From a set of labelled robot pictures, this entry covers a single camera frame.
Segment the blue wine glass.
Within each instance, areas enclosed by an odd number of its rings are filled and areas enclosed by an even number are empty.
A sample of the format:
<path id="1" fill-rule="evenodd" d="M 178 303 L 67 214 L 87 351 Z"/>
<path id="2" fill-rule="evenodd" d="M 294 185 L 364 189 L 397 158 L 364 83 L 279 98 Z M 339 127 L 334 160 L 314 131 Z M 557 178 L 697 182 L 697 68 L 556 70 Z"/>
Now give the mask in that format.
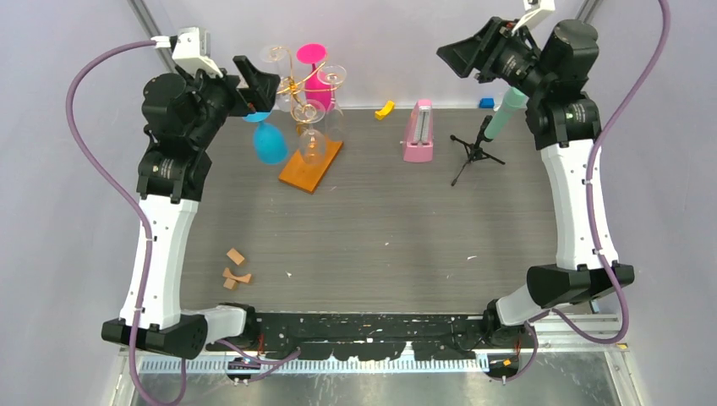
<path id="1" fill-rule="evenodd" d="M 288 155 L 288 146 L 282 131 L 267 122 L 271 112 L 255 112 L 243 121 L 256 125 L 253 133 L 253 143 L 256 156 L 267 165 L 282 163 Z"/>

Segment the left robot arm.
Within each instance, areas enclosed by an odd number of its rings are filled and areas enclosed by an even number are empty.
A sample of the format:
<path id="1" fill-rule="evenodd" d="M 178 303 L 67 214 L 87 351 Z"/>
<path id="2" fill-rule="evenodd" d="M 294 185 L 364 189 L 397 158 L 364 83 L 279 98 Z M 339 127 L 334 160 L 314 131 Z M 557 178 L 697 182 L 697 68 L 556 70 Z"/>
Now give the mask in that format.
<path id="1" fill-rule="evenodd" d="M 196 358 L 207 344 L 224 338 L 240 350 L 258 343 L 252 306 L 183 310 L 180 305 L 189 230 L 211 168 L 208 146 L 228 118 L 271 110 L 280 82 L 243 55 L 233 62 L 235 75 L 177 68 L 145 85 L 141 112 L 150 143 L 137 182 L 145 220 L 123 308 L 101 328 L 105 341 L 183 359 Z"/>

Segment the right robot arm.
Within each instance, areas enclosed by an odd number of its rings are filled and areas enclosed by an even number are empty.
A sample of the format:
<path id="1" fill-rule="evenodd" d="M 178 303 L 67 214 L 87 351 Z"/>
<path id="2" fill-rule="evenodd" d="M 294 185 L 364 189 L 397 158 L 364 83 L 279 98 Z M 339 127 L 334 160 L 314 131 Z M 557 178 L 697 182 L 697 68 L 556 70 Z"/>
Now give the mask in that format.
<path id="1" fill-rule="evenodd" d="M 529 267 L 522 287 L 488 304 L 481 329 L 494 347 L 565 305 L 622 297 L 634 282 L 634 268 L 620 262 L 610 241 L 598 165 L 599 108 L 584 90 L 599 56 L 598 38 L 592 25 L 566 19 L 538 47 L 528 28 L 494 17 L 475 35 L 437 49 L 457 76 L 504 80 L 527 97 L 526 123 L 550 181 L 556 260 Z"/>

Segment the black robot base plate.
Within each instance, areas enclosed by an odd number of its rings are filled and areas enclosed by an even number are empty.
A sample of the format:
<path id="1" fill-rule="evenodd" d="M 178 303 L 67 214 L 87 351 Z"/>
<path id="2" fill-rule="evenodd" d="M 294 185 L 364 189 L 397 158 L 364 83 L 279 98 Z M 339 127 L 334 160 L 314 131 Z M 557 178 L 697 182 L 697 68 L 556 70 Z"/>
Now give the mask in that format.
<path id="1" fill-rule="evenodd" d="M 269 359 L 299 351 L 301 360 L 395 360 L 410 350 L 427 361 L 530 348 L 534 339 L 523 326 L 500 326 L 493 315 L 257 312 L 228 342 Z"/>

